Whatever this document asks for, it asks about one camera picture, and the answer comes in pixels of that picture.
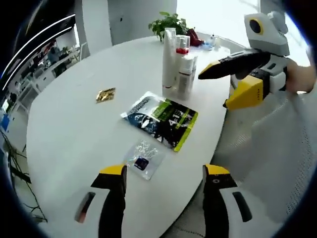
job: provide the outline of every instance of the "white bottle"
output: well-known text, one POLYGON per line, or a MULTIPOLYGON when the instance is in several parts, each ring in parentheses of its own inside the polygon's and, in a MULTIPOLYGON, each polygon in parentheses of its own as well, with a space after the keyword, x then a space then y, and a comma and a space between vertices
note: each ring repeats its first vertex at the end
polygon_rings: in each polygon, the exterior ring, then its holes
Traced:
POLYGON ((178 80, 177 75, 180 69, 180 64, 183 56, 189 53, 190 37, 185 35, 176 36, 176 56, 175 56, 175 83, 174 87, 177 90, 178 80))
POLYGON ((198 59, 197 55, 192 55, 192 56, 193 56, 193 70, 192 70, 192 74, 191 74, 190 91, 192 90, 193 85, 194 85, 196 67, 197 67, 197 59, 198 59))
POLYGON ((183 56, 180 61, 180 68, 177 75, 177 98, 181 100, 189 99, 192 90, 194 59, 192 56, 183 56))
POLYGON ((165 28, 162 72, 162 94, 170 96, 175 83, 176 29, 165 28))
POLYGON ((211 44, 212 47, 215 47, 216 36, 214 36, 214 34, 213 34, 207 42, 208 42, 209 44, 211 44))

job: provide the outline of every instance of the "table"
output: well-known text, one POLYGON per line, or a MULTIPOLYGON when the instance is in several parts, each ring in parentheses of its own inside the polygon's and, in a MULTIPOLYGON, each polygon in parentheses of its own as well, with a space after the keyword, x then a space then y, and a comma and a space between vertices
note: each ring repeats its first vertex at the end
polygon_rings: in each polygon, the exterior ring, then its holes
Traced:
POLYGON ((230 76, 198 81, 198 72, 229 50, 200 53, 191 98, 176 100, 199 113, 178 153, 120 118, 146 91, 161 95, 162 52, 155 37, 116 45, 68 69, 34 100, 28 166, 48 220, 66 198, 90 186, 100 169, 120 164, 141 138, 157 143, 166 156, 150 181, 128 170, 122 237, 157 238, 188 204, 217 146, 230 87, 230 76), (96 104, 97 93, 112 87, 114 100, 96 104))

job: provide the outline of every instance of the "blue object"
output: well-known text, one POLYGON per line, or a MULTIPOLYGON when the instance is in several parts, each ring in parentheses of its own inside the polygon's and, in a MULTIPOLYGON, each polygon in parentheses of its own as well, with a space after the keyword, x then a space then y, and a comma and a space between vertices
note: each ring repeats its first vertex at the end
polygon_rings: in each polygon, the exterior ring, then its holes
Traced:
POLYGON ((147 159, 143 157, 139 157, 137 161, 134 163, 134 166, 143 171, 147 167, 148 164, 149 164, 149 161, 147 159))
POLYGON ((211 51, 213 46, 208 42, 203 42, 200 46, 204 51, 211 51))
POLYGON ((1 122, 2 128, 6 131, 8 129, 10 122, 10 118, 8 117, 8 114, 4 114, 1 122))

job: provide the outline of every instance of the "human hand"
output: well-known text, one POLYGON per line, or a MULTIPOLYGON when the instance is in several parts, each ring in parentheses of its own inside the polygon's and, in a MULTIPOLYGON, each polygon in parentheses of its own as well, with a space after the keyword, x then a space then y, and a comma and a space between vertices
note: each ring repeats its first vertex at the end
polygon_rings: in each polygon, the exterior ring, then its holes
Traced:
POLYGON ((292 59, 287 64, 287 74, 286 90, 292 93, 312 91, 317 78, 313 66, 298 66, 292 59))

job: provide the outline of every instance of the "ceiling light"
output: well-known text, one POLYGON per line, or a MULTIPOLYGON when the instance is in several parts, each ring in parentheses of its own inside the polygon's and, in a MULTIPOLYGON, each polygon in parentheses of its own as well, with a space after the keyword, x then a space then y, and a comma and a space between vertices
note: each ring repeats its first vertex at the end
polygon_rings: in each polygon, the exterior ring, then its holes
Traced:
POLYGON ((7 64, 7 66, 5 67, 2 75, 1 75, 1 78, 3 77, 5 71, 8 69, 8 67, 10 66, 10 64, 14 61, 14 59, 17 57, 17 55, 31 42, 33 41, 36 37, 38 37, 39 35, 41 35, 43 32, 45 32, 47 29, 51 28, 52 26, 55 26, 56 24, 59 24, 60 22, 66 20, 66 19, 69 19, 71 17, 74 17, 75 14, 72 14, 70 16, 67 16, 67 17, 64 17, 63 19, 61 20, 58 20, 57 22, 54 22, 53 24, 49 25, 48 27, 44 28, 42 31, 40 31, 39 33, 37 33, 35 36, 33 36, 30 40, 28 40, 27 43, 25 43, 21 49, 18 50, 18 52, 12 57, 12 59, 10 60, 10 62, 7 64))
POLYGON ((60 33, 63 33, 63 32, 65 32, 65 31, 68 31, 68 30, 71 29, 71 28, 72 28, 72 27, 70 26, 70 27, 68 27, 68 28, 66 28, 66 29, 64 29, 64 30, 62 30, 62 31, 60 31, 60 32, 58 32, 57 34, 55 34, 55 35, 49 37, 47 40, 45 40, 45 41, 43 41, 41 44, 39 44, 33 51, 31 51, 31 52, 27 55, 27 57, 25 57, 23 60, 21 60, 21 63, 20 63, 20 64, 15 68, 15 70, 12 72, 12 74, 10 75, 9 79, 6 81, 6 83, 5 83, 4 87, 2 88, 2 90, 5 89, 6 85, 7 85, 8 82, 10 81, 10 79, 14 76, 14 73, 20 68, 20 66, 26 61, 26 59, 27 59, 28 57, 30 57, 39 47, 41 47, 43 44, 45 44, 46 42, 50 41, 50 40, 53 39, 54 37, 58 36, 60 33))

